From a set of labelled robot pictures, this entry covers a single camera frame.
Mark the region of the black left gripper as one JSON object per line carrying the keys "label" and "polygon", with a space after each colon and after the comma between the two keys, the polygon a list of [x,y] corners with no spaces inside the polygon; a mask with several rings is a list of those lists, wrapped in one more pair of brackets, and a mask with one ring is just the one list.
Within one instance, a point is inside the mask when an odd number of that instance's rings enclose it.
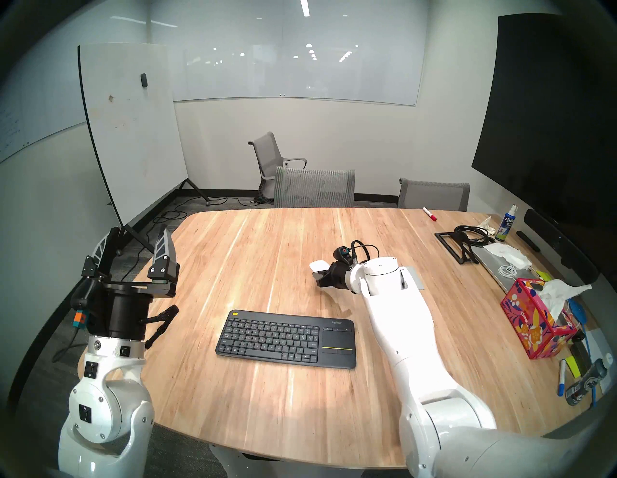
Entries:
{"label": "black left gripper", "polygon": [[[112,263],[117,257],[121,229],[113,227],[97,243],[93,253],[85,258],[84,278],[111,280]],[[150,283],[103,283],[94,290],[94,335],[123,340],[144,340],[146,327],[162,323],[150,340],[157,340],[166,331],[179,312],[176,305],[169,306],[155,316],[149,316],[154,299],[174,298],[180,272],[172,235],[161,226],[154,244],[154,254],[149,267]]]}

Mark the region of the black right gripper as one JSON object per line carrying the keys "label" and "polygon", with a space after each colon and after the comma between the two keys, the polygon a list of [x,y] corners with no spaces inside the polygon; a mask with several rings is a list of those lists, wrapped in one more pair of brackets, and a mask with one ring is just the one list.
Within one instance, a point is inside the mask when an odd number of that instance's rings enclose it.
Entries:
{"label": "black right gripper", "polygon": [[328,272],[316,272],[316,283],[319,288],[334,287],[340,290],[356,291],[352,273],[356,271],[357,263],[347,264],[344,261],[333,262]]}

